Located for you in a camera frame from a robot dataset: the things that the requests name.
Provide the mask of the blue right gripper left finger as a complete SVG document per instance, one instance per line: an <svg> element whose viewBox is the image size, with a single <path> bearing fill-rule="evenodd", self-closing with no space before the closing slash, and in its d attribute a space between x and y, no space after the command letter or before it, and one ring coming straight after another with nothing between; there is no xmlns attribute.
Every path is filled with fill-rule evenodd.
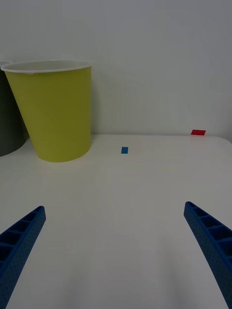
<svg viewBox="0 0 232 309"><path fill-rule="evenodd" d="M45 221L44 206L39 206L0 235L0 308L7 307Z"/></svg>

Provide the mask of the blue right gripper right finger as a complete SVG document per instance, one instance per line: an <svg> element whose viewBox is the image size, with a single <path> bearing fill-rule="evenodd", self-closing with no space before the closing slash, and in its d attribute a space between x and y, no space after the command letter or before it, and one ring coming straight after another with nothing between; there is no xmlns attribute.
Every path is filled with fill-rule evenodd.
<svg viewBox="0 0 232 309"><path fill-rule="evenodd" d="M188 201L184 217L190 226L225 299L232 308L232 231Z"/></svg>

